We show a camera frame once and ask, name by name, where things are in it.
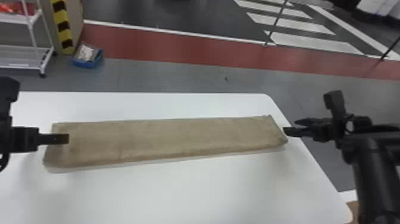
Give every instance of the metal shelf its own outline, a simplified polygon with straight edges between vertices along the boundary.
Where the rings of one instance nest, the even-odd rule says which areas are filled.
[[[34,0],[20,0],[25,15],[0,13],[0,23],[12,23],[26,25],[29,31],[32,46],[10,46],[0,45],[0,68],[9,69],[36,69],[39,70],[40,77],[46,77],[46,66],[53,55],[54,45],[51,40],[49,28],[43,16],[40,0],[36,0],[37,8],[35,15],[27,15],[26,2]],[[34,24],[41,17],[43,20],[49,44],[49,48],[38,47],[33,32]]]
[[[0,68],[38,69],[45,67],[54,49],[37,48],[37,50],[38,55],[32,46],[0,45]]]
[[[42,14],[43,14],[42,10],[37,10],[35,15],[28,16],[29,23],[33,25]],[[25,15],[8,14],[8,13],[0,13],[0,23],[28,25],[28,21]]]

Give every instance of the hazard stripe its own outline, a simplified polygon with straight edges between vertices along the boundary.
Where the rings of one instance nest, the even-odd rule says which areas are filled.
[[[58,41],[62,47],[62,53],[72,54],[74,43],[70,22],[68,20],[67,7],[64,0],[51,0],[53,7],[54,23],[57,25]]]

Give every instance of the blue container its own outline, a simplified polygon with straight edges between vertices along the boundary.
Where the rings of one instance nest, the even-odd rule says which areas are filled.
[[[99,62],[103,59],[103,52],[104,52],[103,49],[99,49],[94,61],[85,61],[83,59],[77,59],[74,57],[72,59],[72,62],[74,63],[75,66],[92,69],[96,67],[99,64]]]

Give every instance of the folded towel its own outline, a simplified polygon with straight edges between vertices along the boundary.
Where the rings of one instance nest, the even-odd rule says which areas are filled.
[[[50,145],[43,159],[59,168],[241,153],[288,141],[271,116],[56,123],[52,131],[70,134],[69,144]]]

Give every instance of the white shelf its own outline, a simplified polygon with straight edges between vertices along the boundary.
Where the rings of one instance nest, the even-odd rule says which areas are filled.
[[[42,10],[37,10],[35,15],[28,16],[30,24],[34,24],[42,15]],[[25,15],[0,13],[0,23],[13,23],[28,25]]]
[[[46,66],[53,48],[37,48],[39,59],[34,47],[0,45],[0,68],[40,69]]]

